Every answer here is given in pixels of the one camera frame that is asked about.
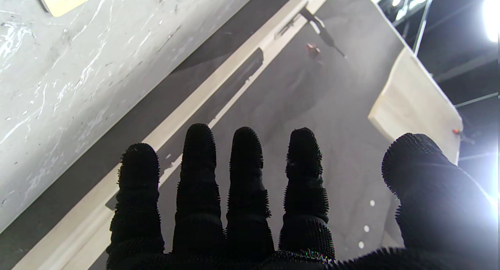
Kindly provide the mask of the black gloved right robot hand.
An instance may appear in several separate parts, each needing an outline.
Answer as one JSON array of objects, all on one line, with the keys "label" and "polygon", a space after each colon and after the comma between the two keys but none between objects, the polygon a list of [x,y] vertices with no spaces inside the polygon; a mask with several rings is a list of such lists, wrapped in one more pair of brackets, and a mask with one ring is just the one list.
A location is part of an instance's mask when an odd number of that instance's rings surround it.
[{"label": "black gloved right robot hand", "polygon": [[274,248],[263,185],[261,144],[238,129],[230,157],[227,226],[221,221],[216,147],[206,124],[186,133],[177,186],[173,249],[164,252],[159,161],[146,143],[131,145],[107,247],[108,270],[498,270],[498,221],[491,201],[424,134],[407,133],[386,151],[382,177],[397,196],[402,248],[380,248],[337,262],[327,227],[329,202],[321,152],[309,128],[291,133],[283,226]]}]

